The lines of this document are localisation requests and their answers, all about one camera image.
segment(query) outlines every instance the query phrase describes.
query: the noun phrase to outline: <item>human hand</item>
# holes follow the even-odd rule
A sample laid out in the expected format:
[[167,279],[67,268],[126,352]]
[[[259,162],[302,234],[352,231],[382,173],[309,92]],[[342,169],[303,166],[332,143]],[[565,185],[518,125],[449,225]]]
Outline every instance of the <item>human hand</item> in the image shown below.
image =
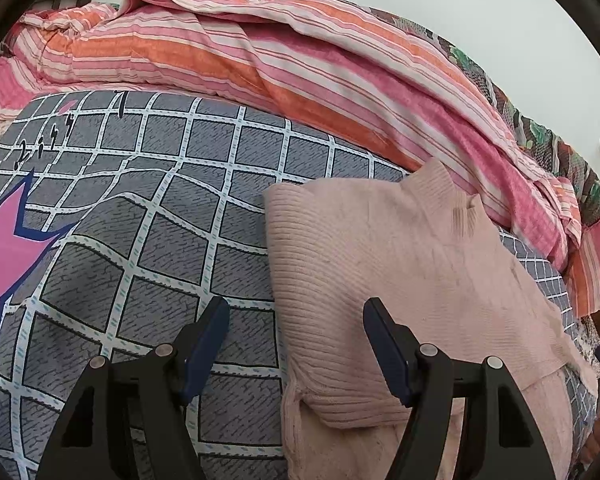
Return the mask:
[[590,464],[600,452],[600,416],[593,424],[593,431],[580,450],[580,460],[582,463]]

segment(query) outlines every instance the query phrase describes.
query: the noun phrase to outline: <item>blue gripper pad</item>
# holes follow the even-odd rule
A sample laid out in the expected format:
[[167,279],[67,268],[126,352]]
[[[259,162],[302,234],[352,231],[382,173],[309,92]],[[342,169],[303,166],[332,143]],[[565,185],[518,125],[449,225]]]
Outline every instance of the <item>blue gripper pad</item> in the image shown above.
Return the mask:
[[403,406],[410,407],[413,392],[408,382],[409,364],[371,301],[367,301],[362,310],[362,323],[389,391]]
[[206,324],[198,342],[186,361],[186,379],[180,393],[189,404],[193,397],[202,393],[216,355],[229,330],[229,304],[223,298],[213,298],[198,323]]

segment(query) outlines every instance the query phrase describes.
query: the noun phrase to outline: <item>metal screw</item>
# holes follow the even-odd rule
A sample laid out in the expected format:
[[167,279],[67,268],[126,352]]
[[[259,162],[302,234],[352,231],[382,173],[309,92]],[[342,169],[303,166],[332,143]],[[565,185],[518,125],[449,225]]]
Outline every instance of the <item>metal screw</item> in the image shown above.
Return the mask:
[[431,343],[424,343],[424,345],[420,345],[420,353],[427,357],[433,357],[438,353],[438,348]]
[[487,357],[487,364],[491,368],[495,368],[496,370],[499,370],[500,368],[502,368],[504,366],[502,359],[500,359],[499,357],[496,357],[495,355]]
[[101,355],[96,355],[96,357],[92,358],[91,361],[89,361],[89,366],[91,368],[102,368],[104,366],[104,363],[106,363],[107,360],[102,357]]
[[173,352],[173,346],[167,343],[159,345],[155,349],[155,354],[158,357],[167,357],[167,355],[171,355],[171,352]]

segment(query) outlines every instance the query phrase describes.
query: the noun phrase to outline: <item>pink star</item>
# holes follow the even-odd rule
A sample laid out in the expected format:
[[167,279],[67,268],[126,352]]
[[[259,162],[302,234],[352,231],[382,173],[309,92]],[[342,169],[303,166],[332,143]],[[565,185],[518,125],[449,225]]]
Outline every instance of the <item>pink star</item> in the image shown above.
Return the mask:
[[51,233],[22,225],[33,172],[0,201],[0,319],[5,300],[30,275],[45,253],[73,225]]

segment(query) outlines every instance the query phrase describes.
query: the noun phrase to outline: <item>knit sweater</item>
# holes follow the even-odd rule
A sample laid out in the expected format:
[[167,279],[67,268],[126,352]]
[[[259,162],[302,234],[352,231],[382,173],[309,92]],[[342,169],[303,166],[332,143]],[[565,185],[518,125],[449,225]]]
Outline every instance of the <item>knit sweater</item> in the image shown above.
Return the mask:
[[[312,428],[392,426],[383,438],[363,431],[368,450],[392,449],[386,432],[401,434],[408,420],[363,329],[362,307],[374,296],[421,343],[451,358],[499,356],[521,390],[569,363],[596,391],[595,374],[563,333],[556,307],[500,243],[479,197],[457,189],[440,162],[399,184],[341,178],[276,184],[265,200],[272,288],[290,369],[282,407],[290,478],[355,478],[337,475],[329,460],[323,471],[334,476],[305,474],[310,446],[301,403],[319,421]],[[536,415],[538,407],[530,407]],[[461,411],[455,402],[452,413]],[[315,466],[320,454],[311,456]],[[385,465],[378,462],[378,478]]]

